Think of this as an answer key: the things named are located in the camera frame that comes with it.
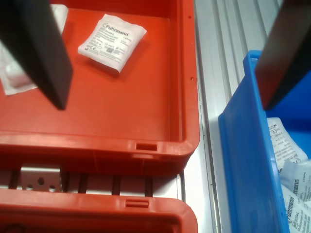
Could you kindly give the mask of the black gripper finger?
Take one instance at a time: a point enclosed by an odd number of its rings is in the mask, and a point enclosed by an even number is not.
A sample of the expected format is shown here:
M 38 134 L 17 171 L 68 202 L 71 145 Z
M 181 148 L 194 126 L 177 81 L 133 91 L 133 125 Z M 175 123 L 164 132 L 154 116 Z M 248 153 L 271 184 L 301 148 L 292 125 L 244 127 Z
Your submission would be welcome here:
M 73 67 L 48 0 L 2 0 L 0 39 L 29 78 L 66 108 Z
M 283 1 L 256 65 L 264 110 L 273 109 L 311 68 L 311 2 Z

